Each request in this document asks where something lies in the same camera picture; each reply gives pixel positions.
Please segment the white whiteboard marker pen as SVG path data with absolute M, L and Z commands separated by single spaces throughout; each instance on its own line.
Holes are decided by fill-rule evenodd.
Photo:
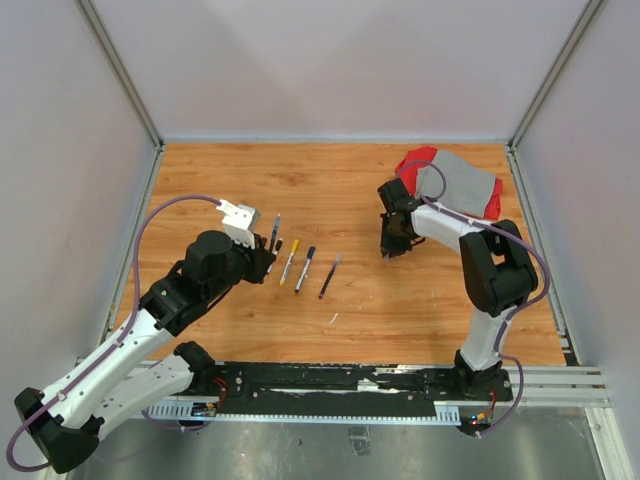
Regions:
M 273 250 L 273 255 L 274 255 L 274 259 L 272 261 L 272 263 L 269 265 L 268 269 L 267 269 L 267 275 L 269 275 L 271 273 L 271 271 L 273 270 L 273 267 L 276 263 L 276 260 L 278 258 L 279 252 L 282 248 L 282 244 L 283 244 L 283 239 L 282 238 L 278 238 L 275 246 L 274 246 L 274 250 Z

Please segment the white marker yellow end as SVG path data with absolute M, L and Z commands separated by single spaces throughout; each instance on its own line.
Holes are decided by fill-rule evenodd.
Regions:
M 285 263 L 285 266 L 284 266 L 280 281 L 279 281 L 279 286 L 281 286 L 281 287 L 284 286 L 285 283 L 286 283 L 286 280 L 287 280 L 287 277 L 289 275 L 289 272 L 290 272 L 291 266 L 293 264 L 294 257 L 295 257 L 295 254 L 297 252 L 298 247 L 299 247 L 299 239 L 294 239 L 294 241 L 292 243 L 292 246 L 291 246 L 291 250 L 290 250 L 289 255 L 287 257 L 287 260 L 286 260 L 286 263 Z

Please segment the white blue marker pen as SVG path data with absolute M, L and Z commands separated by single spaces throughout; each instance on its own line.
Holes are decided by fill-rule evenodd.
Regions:
M 315 246 L 310 246 L 305 258 L 305 263 L 303 265 L 302 271 L 299 275 L 299 278 L 297 280 L 294 292 L 295 294 L 298 294 L 301 291 L 302 285 L 304 283 L 305 278 L 307 277 L 308 274 L 308 270 L 310 268 L 313 256 L 315 254 L 316 251 L 316 247 Z

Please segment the purple marker pen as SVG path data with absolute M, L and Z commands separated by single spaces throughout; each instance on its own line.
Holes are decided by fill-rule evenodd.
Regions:
M 326 278 L 325 278 L 325 280 L 323 282 L 321 290 L 320 290 L 320 292 L 318 294 L 318 297 L 317 297 L 318 299 L 321 300 L 321 299 L 324 298 L 324 296 L 326 294 L 326 291 L 327 291 L 327 289 L 329 287 L 329 284 L 330 284 L 330 282 L 331 282 L 331 280 L 332 280 L 332 278 L 333 278 L 338 266 L 341 263 L 342 257 L 343 257 L 342 254 L 338 254 L 336 256 L 335 260 L 333 261 L 332 266 L 331 266 L 331 268 L 330 268 L 330 270 L 329 270 L 329 272 L 328 272 L 328 274 L 327 274 L 327 276 L 326 276 Z

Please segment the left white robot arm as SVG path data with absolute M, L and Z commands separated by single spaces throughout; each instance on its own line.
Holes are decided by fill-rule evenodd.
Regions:
M 82 363 L 43 390 L 26 388 L 14 405 L 21 430 L 56 473 L 84 463 L 118 425 L 165 396 L 200 396 L 214 383 L 215 362 L 194 341 L 144 374 L 130 372 L 150 353 L 205 316 L 242 281 L 261 284 L 275 256 L 265 238 L 244 246 L 209 230 L 191 243 L 184 259 L 135 301 L 129 319 Z

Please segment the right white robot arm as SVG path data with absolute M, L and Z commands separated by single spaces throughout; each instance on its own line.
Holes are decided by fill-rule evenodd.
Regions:
M 452 369 L 455 392 L 466 400 L 513 398 L 502 369 L 506 333 L 518 309 L 538 288 L 530 250 L 511 220 L 480 221 L 427 198 L 410 195 L 400 179 L 377 189 L 381 254 L 403 255 L 422 240 L 435 240 L 460 255 L 466 294 L 473 305 L 469 332 Z

